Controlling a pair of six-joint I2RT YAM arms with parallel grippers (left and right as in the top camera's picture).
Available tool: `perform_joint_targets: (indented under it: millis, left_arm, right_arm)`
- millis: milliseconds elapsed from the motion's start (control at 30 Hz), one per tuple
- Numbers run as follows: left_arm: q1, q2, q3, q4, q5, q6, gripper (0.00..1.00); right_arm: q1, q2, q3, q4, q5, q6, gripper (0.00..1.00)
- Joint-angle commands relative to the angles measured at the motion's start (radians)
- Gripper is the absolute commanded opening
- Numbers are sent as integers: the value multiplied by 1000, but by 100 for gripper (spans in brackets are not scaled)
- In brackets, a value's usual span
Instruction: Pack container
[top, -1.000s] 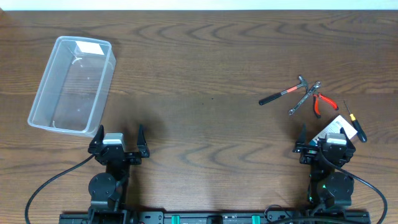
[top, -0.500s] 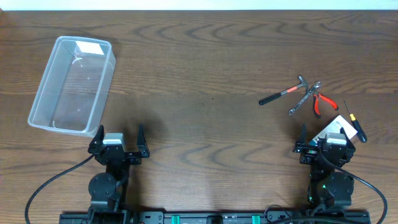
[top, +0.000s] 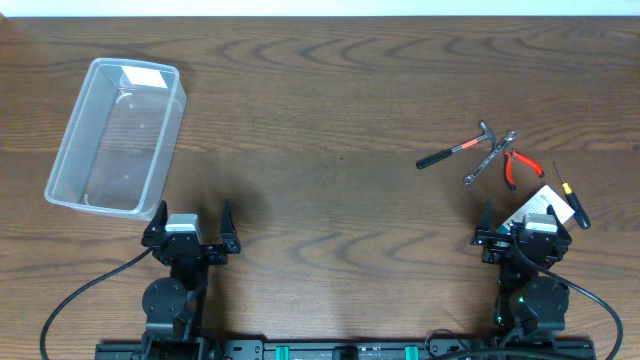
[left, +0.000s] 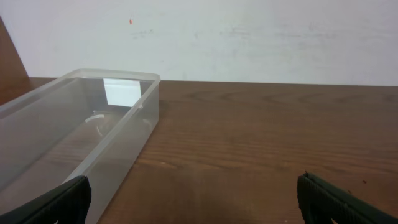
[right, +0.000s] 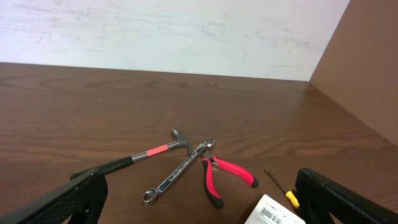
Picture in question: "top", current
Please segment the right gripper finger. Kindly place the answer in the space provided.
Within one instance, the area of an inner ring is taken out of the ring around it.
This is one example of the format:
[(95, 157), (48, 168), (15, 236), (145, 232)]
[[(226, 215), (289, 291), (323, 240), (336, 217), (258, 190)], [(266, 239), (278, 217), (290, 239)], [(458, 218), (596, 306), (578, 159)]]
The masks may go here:
[(560, 243), (563, 245), (570, 245), (572, 243), (572, 237), (570, 236), (567, 229), (564, 227), (563, 223), (560, 221), (554, 207), (552, 205), (548, 205), (546, 212), (548, 215), (552, 215), (555, 219), (555, 222), (557, 225), (557, 235)]
[(493, 238), (493, 235), (493, 205), (491, 200), (487, 200), (482, 218), (474, 230), (470, 244), (484, 246)]

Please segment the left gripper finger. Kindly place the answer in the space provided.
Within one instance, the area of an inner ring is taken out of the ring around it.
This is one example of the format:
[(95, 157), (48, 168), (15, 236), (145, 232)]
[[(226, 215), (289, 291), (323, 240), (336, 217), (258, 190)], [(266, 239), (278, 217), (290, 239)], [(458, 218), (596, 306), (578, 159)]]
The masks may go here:
[(155, 215), (147, 225), (143, 232), (141, 244), (144, 247), (152, 247), (155, 239), (164, 232), (165, 225), (168, 221), (168, 209), (165, 200), (159, 202)]
[(241, 252), (241, 243), (233, 223), (231, 202), (229, 200), (225, 200), (223, 204), (220, 236), (227, 253), (239, 254)]

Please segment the yellow black screwdriver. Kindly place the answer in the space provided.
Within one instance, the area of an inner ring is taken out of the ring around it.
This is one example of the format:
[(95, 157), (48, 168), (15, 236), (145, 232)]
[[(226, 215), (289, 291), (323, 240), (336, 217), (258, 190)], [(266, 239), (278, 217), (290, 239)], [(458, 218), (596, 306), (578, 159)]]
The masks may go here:
[(590, 229), (591, 228), (591, 221), (586, 213), (586, 211), (584, 210), (577, 194), (572, 190), (571, 186), (569, 185), (569, 183), (564, 179), (564, 177), (562, 176), (557, 163), (555, 161), (552, 162), (554, 170), (557, 174), (557, 176), (559, 177), (560, 181), (561, 181), (561, 185), (563, 188), (563, 192), (564, 192), (564, 196), (569, 204), (569, 206), (573, 209), (574, 211), (574, 215), (573, 218), (576, 221), (577, 225), (584, 229)]

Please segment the white blue card package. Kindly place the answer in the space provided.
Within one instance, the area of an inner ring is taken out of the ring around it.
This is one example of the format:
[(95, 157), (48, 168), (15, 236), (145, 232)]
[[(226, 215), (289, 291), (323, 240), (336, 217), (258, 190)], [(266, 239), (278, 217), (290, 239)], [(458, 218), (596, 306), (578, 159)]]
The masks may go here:
[(508, 234), (513, 222), (522, 222), (526, 214), (546, 214), (552, 206), (560, 222), (564, 224), (574, 215), (574, 210), (549, 185), (540, 188), (529, 200), (508, 217), (497, 232)]

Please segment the red handled pliers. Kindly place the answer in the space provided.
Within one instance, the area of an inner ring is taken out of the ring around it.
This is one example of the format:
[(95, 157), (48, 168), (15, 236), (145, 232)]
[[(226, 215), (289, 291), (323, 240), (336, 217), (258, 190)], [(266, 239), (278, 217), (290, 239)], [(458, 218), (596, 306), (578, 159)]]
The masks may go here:
[(530, 158), (521, 152), (518, 152), (511, 147), (508, 147), (503, 152), (504, 157), (504, 179), (507, 187), (510, 190), (515, 190), (517, 188), (516, 182), (513, 177), (513, 165), (515, 162), (520, 162), (527, 167), (529, 167), (537, 177), (543, 178), (545, 176), (545, 172), (541, 165), (535, 161), (533, 158)]

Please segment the clear plastic container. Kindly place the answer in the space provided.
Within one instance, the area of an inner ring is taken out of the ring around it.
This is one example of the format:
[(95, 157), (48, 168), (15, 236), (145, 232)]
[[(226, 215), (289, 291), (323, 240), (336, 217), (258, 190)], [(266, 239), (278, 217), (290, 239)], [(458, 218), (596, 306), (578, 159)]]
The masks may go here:
[(45, 199), (82, 212), (150, 220), (163, 194), (186, 104), (180, 72), (173, 66), (95, 59)]

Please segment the black handled claw hammer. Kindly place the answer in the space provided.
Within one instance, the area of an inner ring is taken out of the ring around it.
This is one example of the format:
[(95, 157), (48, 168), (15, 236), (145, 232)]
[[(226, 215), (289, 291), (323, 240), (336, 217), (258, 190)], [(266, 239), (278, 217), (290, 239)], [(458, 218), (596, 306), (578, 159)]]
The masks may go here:
[(495, 133), (493, 131), (493, 129), (487, 124), (486, 121), (481, 120), (479, 122), (479, 127), (482, 130), (482, 134), (472, 138), (470, 140), (467, 140), (464, 143), (461, 143), (457, 146), (454, 146), (452, 148), (449, 149), (445, 149), (445, 150), (441, 150), (437, 153), (434, 153), (430, 156), (427, 156), (423, 159), (420, 159), (416, 162), (416, 168), (419, 170), (422, 170), (426, 167), (429, 167), (431, 165), (436, 164), (437, 162), (440, 162), (444, 159), (446, 159), (447, 157), (453, 155), (454, 153), (460, 152), (462, 150), (465, 150), (469, 147), (472, 147), (480, 142), (483, 141), (490, 141), (492, 145), (495, 145), (496, 142), (496, 136)]

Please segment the silver ring spanner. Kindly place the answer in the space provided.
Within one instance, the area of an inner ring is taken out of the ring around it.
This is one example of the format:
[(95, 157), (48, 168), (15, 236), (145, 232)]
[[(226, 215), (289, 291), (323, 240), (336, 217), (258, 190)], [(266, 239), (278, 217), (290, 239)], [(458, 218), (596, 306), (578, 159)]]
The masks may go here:
[(497, 155), (499, 155), (503, 150), (505, 150), (506, 147), (510, 145), (516, 138), (517, 138), (517, 133), (515, 131), (507, 132), (504, 138), (497, 145), (494, 146), (493, 150), (476, 167), (476, 169), (463, 179), (464, 185), (465, 186), (471, 185), (474, 182), (474, 180), (480, 175), (480, 173), (491, 163), (491, 161)]

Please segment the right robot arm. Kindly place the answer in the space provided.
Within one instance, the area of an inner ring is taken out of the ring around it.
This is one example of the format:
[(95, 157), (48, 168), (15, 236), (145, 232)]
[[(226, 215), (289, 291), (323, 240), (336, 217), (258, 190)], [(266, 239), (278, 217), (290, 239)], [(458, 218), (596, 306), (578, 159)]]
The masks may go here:
[(471, 243), (483, 248), (484, 263), (500, 268), (494, 305), (498, 346), (550, 342), (565, 329), (569, 288), (541, 273), (561, 261), (572, 243), (551, 206), (543, 214), (524, 215), (503, 234), (494, 227), (487, 204)]

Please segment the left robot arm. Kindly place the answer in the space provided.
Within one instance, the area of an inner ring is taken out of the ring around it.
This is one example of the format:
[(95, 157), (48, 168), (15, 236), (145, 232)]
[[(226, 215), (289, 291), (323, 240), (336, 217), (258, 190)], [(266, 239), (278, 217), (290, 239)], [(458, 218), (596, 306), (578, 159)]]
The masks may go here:
[(231, 216), (231, 203), (223, 205), (221, 242), (201, 241), (198, 216), (168, 213), (162, 201), (144, 230), (141, 244), (170, 268), (170, 275), (152, 282), (142, 297), (145, 332), (137, 359), (222, 359), (221, 342), (202, 330), (209, 284), (209, 268), (228, 263), (241, 252)]

